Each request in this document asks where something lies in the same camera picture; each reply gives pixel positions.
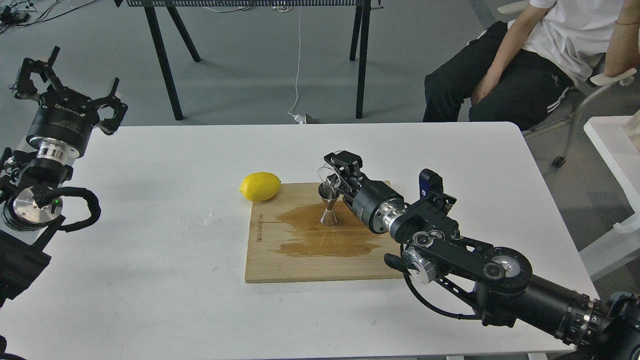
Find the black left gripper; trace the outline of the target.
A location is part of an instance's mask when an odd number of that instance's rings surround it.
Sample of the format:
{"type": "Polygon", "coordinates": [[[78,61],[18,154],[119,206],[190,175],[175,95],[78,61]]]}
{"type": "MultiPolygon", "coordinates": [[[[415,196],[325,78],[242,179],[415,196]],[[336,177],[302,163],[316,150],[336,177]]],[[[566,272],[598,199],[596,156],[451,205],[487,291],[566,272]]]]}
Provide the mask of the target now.
{"type": "Polygon", "coordinates": [[[76,91],[66,96],[66,88],[55,75],[53,65],[61,48],[55,46],[47,60],[23,59],[14,84],[10,86],[14,98],[38,102],[38,111],[32,121],[26,142],[38,151],[36,158],[67,161],[84,156],[94,126],[105,135],[114,135],[121,126],[128,105],[117,94],[119,78],[115,77],[110,92],[91,99],[76,91]],[[50,81],[53,90],[38,93],[32,80],[37,74],[42,82],[50,81]],[[112,109],[112,117],[99,120],[98,110],[112,109]]]}

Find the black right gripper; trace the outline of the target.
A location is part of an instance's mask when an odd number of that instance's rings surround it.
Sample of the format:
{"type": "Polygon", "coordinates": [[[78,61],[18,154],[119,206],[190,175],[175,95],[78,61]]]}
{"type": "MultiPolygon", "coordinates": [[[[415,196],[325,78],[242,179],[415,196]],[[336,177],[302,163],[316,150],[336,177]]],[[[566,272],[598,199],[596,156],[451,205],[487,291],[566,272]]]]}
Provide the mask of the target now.
{"type": "Polygon", "coordinates": [[[361,156],[352,152],[330,152],[323,159],[345,184],[333,187],[320,183],[320,198],[326,206],[333,205],[343,195],[343,202],[354,216],[374,234],[390,231],[393,222],[406,213],[403,197],[387,183],[363,179],[361,156]]]}

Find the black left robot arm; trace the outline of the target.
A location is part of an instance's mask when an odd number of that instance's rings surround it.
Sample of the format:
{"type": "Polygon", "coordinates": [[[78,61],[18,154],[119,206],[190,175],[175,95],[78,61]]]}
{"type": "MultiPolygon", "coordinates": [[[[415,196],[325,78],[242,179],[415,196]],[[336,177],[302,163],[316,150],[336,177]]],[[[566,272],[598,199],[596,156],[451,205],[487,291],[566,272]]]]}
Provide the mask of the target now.
{"type": "Polygon", "coordinates": [[[25,138],[32,152],[5,148],[1,157],[1,220],[14,231],[41,231],[32,244],[1,232],[0,296],[4,303],[22,294],[50,264],[44,252],[57,231],[92,226],[101,216],[99,199],[84,187],[64,186],[73,177],[68,163],[82,157],[93,129],[113,135],[128,106],[117,96],[119,79],[110,92],[93,99],[64,86],[55,74],[60,51],[47,60],[26,57],[11,90],[19,100],[38,103],[25,138]]]}

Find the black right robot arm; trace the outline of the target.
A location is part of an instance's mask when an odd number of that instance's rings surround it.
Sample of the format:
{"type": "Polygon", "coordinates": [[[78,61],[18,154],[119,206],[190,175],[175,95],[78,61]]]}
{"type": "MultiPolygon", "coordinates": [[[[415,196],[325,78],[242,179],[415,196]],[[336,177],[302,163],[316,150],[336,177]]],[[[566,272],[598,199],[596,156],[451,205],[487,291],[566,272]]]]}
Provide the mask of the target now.
{"type": "Polygon", "coordinates": [[[406,203],[362,172],[359,155],[341,150],[324,161],[330,196],[342,197],[370,232],[389,233],[400,245],[400,255],[387,253],[384,262],[433,312],[483,326],[512,327],[521,320],[575,346],[569,360],[639,358],[637,294],[616,292],[603,303],[536,276],[519,251],[464,237],[448,217],[456,199],[434,171],[420,172],[420,197],[406,203]]]}

